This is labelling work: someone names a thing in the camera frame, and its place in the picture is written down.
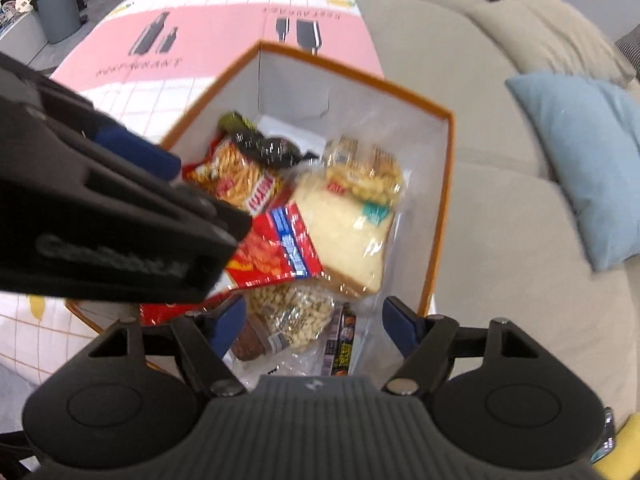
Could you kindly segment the beige cushion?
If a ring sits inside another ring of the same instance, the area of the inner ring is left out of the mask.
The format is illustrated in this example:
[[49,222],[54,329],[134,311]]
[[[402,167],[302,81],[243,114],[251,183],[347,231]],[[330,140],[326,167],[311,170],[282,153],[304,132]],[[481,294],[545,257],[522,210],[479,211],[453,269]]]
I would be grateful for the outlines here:
[[636,70],[604,32],[563,0],[500,0],[466,11],[522,74],[584,76],[622,88]]

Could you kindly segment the red fries snack bag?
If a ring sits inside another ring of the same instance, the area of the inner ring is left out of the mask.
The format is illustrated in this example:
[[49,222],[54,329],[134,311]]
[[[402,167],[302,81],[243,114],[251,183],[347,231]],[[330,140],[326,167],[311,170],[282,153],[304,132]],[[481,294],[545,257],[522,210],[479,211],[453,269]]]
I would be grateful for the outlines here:
[[243,155],[228,136],[214,139],[200,162],[184,165],[181,177],[252,217],[266,210],[284,187],[280,174]]

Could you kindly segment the beige sofa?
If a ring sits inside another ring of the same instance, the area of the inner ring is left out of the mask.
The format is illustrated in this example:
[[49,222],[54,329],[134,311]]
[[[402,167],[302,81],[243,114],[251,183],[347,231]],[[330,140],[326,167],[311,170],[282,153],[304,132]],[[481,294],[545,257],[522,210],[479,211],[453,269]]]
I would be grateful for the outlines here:
[[469,18],[477,0],[356,0],[384,75],[449,108],[457,142],[438,310],[504,316],[613,409],[639,409],[639,263],[593,273],[570,208],[506,81],[515,67]]

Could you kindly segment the smartphone with lit screen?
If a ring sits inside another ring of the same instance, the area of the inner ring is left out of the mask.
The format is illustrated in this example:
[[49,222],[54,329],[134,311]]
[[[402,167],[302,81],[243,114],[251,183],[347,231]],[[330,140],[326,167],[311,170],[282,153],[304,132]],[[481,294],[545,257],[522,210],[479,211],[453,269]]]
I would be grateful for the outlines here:
[[604,426],[598,447],[590,457],[590,463],[595,464],[610,455],[615,448],[615,415],[610,406],[604,408]]

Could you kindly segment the potted green plant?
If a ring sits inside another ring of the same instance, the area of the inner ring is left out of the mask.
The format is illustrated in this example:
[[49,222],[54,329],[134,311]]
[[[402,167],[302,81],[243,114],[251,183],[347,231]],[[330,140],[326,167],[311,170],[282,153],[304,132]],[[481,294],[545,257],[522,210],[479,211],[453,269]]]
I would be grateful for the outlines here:
[[58,44],[81,28],[78,0],[32,0],[32,5],[49,44]]

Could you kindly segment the clear bag yellow crisps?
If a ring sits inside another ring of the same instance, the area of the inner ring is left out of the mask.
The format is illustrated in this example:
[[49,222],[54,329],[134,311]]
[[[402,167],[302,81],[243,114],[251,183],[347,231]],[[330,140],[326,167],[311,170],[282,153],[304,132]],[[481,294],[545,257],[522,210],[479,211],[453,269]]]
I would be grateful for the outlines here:
[[404,189],[399,162],[378,144],[341,136],[326,144],[322,162],[330,190],[363,202],[395,206]]

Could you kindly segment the black sausage stick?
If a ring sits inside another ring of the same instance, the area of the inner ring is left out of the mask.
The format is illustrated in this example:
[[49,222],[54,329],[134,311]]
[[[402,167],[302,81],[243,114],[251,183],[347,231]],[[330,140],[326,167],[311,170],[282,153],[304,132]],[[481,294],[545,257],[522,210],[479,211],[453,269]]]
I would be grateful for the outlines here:
[[352,362],[357,315],[348,302],[337,307],[326,330],[321,375],[347,376]]

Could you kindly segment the light blue cushion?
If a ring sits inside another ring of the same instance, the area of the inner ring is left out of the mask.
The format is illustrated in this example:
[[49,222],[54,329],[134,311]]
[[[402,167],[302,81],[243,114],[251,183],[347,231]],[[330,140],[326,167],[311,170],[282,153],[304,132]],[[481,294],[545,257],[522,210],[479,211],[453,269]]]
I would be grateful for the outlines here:
[[609,82],[532,73],[506,86],[535,127],[592,270],[639,253],[639,105]]

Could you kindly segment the orange cardboard box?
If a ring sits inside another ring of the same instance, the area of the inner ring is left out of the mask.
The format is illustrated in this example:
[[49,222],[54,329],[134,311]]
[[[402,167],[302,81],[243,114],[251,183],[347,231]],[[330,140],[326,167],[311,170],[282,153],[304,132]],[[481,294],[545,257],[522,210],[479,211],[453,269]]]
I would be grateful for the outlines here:
[[281,196],[302,213],[324,282],[375,304],[399,296],[427,315],[448,214],[454,113],[362,70],[260,42],[200,94],[160,147],[198,162],[229,112],[314,154]]

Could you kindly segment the black yellow snack bag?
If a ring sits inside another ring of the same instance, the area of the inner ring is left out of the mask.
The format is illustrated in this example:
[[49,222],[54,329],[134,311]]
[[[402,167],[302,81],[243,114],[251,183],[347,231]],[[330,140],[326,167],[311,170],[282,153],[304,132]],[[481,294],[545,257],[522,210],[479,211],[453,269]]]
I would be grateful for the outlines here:
[[280,136],[265,136],[252,122],[235,110],[219,118],[218,130],[228,136],[242,155],[267,168],[288,169],[301,162],[320,158],[314,152],[303,152],[290,140]]

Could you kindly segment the grey cushion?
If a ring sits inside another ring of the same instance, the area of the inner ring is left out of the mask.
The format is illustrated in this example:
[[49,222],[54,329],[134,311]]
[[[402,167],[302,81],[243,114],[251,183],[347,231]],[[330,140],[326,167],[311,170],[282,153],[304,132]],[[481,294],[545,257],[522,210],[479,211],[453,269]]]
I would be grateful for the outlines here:
[[640,25],[616,40],[615,45],[640,75]]

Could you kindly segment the red spicy strip packet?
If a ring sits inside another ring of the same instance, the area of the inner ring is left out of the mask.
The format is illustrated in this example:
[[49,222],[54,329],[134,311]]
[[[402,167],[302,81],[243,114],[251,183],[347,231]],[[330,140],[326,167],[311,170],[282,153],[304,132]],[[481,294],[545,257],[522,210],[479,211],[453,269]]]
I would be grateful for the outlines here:
[[142,304],[144,326],[166,323],[191,311],[218,306],[238,292],[315,278],[322,272],[306,223],[296,203],[272,208],[253,219],[218,282],[197,304]]

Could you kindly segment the pink white checkered tablecloth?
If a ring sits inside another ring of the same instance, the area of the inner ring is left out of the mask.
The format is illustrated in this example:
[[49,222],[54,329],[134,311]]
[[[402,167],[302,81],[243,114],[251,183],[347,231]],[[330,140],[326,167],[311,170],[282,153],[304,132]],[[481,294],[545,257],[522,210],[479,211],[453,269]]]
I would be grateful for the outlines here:
[[[160,138],[237,58],[284,44],[379,75],[356,0],[125,0],[51,76],[130,132]],[[1,363],[41,384],[88,344],[68,298],[1,287]]]

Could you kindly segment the packaged sandwich bread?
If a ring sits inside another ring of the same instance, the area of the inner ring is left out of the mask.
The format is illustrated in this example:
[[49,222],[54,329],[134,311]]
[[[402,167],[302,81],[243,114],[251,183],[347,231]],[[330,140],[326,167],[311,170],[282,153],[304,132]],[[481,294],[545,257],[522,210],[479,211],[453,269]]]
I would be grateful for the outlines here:
[[298,177],[291,202],[322,264],[320,280],[345,296],[377,294],[395,211],[332,191],[318,172]]

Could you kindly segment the clear bag of peanuts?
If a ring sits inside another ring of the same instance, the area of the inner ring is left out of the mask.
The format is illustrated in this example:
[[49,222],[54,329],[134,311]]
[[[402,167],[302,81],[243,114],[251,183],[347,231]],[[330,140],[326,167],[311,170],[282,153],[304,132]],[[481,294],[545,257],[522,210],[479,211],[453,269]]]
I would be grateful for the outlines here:
[[274,285],[246,295],[248,322],[267,354],[305,349],[332,320],[334,297],[314,285]]

